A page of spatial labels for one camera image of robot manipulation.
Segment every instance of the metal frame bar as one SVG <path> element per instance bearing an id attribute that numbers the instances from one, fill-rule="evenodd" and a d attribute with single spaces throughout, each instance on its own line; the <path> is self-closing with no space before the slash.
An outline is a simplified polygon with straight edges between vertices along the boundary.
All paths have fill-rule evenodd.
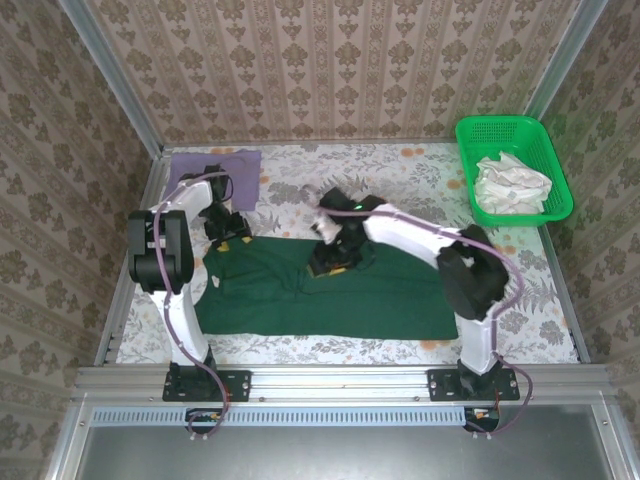
<path id="1" fill-rule="evenodd" d="M 638 478 L 637 459 L 630 448 L 626 425 L 615 405 L 604 365 L 525 365 L 534 381 L 531 405 L 591 405 L 598 422 L 609 466 L 616 479 Z M 482 403 L 432 403 L 426 371 L 446 365 L 289 367 L 225 366 L 250 369 L 252 390 L 247 403 L 234 409 L 308 407 L 429 409 L 435 406 L 469 406 Z M 65 418 L 47 478 L 75 478 L 91 428 L 95 408 L 105 406 L 219 407 L 219 403 L 162 402 L 165 365 L 104 366 L 80 369 L 71 406 Z M 521 385 L 525 380 L 519 377 Z M 519 402 L 505 402 L 515 405 Z"/>
<path id="2" fill-rule="evenodd" d="M 525 115 L 542 118 L 607 3 L 608 0 L 580 2 L 525 108 Z"/>
<path id="3" fill-rule="evenodd" d="M 84 0 L 60 0 L 62 8 L 78 31 L 82 42 L 96 62 L 118 103 L 127 114 L 138 137 L 153 159 L 160 157 L 162 139 L 153 122 L 142 108 L 142 103 L 131 87 L 131 82 L 120 68 L 109 42 L 93 18 L 89 2 Z"/>
<path id="4" fill-rule="evenodd" d="M 187 427 L 189 407 L 94 407 L 91 428 Z M 233 408 L 225 427 L 462 427 L 464 407 Z"/>

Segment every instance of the crumpled white cloth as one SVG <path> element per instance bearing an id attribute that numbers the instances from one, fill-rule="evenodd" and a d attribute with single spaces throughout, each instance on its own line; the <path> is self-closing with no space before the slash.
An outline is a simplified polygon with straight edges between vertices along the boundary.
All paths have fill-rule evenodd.
<path id="1" fill-rule="evenodd" d="M 478 162 L 476 201 L 487 213 L 497 215 L 542 213 L 551 191 L 551 180 L 523 164 L 517 157 L 500 152 L 500 161 L 485 157 Z"/>

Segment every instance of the purple cloth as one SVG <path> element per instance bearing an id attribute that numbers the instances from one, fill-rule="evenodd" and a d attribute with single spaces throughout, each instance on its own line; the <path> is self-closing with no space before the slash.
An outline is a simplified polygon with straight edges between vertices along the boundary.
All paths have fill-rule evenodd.
<path id="1" fill-rule="evenodd" d="M 165 190 L 165 197 L 178 186 L 185 173 L 203 173 L 208 165 L 220 165 L 233 181 L 231 204 L 235 210 L 255 210 L 260 189 L 260 162 L 262 154 L 253 150 L 234 153 L 174 153 Z"/>

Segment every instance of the green cloth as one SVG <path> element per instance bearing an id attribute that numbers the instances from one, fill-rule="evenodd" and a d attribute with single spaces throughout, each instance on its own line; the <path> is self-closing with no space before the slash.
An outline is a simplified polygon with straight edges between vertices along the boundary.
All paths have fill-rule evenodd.
<path id="1" fill-rule="evenodd" d="M 458 336 L 438 274 L 426 263 L 376 244 L 375 256 L 358 269 L 312 278 L 306 266 L 315 244 L 256 237 L 249 244 L 232 240 L 228 252 L 210 249 L 204 257 L 207 288 L 195 306 L 202 331 L 397 340 Z"/>

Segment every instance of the green basket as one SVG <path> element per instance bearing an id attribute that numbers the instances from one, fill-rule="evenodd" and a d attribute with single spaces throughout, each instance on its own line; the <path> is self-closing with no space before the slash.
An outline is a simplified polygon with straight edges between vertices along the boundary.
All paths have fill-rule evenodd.
<path id="1" fill-rule="evenodd" d="M 562 173 L 551 139 L 542 124 L 522 115 L 466 117 L 456 125 L 462 166 L 467 177 L 471 210 L 475 221 L 487 227 L 539 227 L 546 222 L 567 218 L 573 199 Z M 493 215 L 476 202 L 474 185 L 477 163 L 484 157 L 500 159 L 500 152 L 511 153 L 528 167 L 544 173 L 552 182 L 544 212 L 536 215 Z"/>

